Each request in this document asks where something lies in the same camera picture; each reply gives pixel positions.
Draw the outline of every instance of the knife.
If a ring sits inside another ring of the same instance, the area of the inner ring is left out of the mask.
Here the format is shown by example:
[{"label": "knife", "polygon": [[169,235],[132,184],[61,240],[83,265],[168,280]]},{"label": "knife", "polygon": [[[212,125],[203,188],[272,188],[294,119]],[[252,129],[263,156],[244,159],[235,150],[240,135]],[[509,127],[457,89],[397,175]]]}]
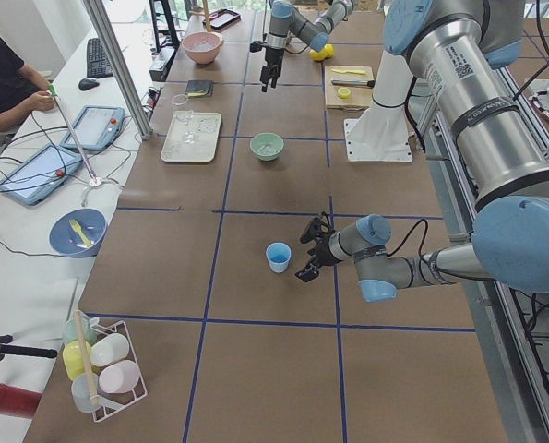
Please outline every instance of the knife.
[{"label": "knife", "polygon": [[334,86],[352,86],[354,88],[373,88],[375,86],[374,80],[340,80],[333,78],[331,84]]}]

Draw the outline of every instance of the black keyboard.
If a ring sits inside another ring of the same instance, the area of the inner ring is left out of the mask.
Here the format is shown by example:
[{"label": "black keyboard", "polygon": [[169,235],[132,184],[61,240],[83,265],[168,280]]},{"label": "black keyboard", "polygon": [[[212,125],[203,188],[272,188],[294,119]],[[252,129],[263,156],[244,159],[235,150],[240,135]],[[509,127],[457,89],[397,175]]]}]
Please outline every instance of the black keyboard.
[{"label": "black keyboard", "polygon": [[88,74],[87,77],[103,78],[112,75],[110,62],[98,37],[88,40]]}]

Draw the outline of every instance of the brown table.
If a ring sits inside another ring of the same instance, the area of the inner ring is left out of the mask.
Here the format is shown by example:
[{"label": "brown table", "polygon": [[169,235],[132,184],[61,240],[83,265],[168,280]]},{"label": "brown table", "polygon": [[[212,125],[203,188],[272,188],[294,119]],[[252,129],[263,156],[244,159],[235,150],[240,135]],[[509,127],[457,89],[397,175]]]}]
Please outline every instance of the brown table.
[{"label": "brown table", "polygon": [[[79,304],[126,320],[149,396],[94,424],[73,407],[57,362],[25,441],[506,441],[459,285],[367,305],[350,263],[308,284],[293,276],[307,261],[298,237],[321,210],[339,227],[388,216],[389,250],[420,217],[430,222],[424,249],[448,236],[422,154],[408,164],[347,161],[342,122],[357,114],[325,110],[323,66],[308,54],[287,54],[279,86],[260,92],[264,55],[248,49],[261,27],[260,13],[244,12],[208,66],[176,56],[156,133],[139,150]],[[332,34],[329,63],[376,72],[381,33],[382,16],[352,14]],[[533,61],[542,62],[523,58],[512,72],[530,74]],[[222,115],[217,155],[167,164],[159,154],[171,97],[190,78],[215,81],[213,96],[194,103]],[[249,152],[265,131],[285,139],[272,163]],[[415,254],[418,239],[403,254]],[[272,241],[293,251],[281,275],[264,258]]]}]

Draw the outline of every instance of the wooden cutting board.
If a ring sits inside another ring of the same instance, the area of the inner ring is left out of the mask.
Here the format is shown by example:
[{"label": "wooden cutting board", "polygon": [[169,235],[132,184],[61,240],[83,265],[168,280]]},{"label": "wooden cutting board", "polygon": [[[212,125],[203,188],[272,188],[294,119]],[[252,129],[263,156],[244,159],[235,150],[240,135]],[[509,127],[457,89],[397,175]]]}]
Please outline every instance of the wooden cutting board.
[{"label": "wooden cutting board", "polygon": [[[365,74],[339,73],[333,72],[332,69],[359,69]],[[325,92],[326,92],[326,108],[331,109],[366,109],[370,107],[370,102],[373,98],[373,90],[371,88],[354,88],[350,89],[350,97],[341,99],[338,97],[338,89],[341,86],[331,84],[332,79],[338,80],[374,80],[373,68],[370,66],[325,66]]]}]

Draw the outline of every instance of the clear glass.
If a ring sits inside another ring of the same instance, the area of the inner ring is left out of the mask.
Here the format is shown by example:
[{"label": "clear glass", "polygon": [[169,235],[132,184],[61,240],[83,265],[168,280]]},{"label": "clear glass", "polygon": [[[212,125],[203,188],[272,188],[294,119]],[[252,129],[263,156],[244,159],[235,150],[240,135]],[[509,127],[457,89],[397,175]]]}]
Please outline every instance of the clear glass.
[{"label": "clear glass", "polygon": [[172,97],[172,107],[175,118],[185,124],[185,132],[182,135],[184,143],[196,143],[198,135],[196,131],[190,129],[190,121],[194,118],[194,111],[190,107],[190,102],[185,94],[178,94]]}]

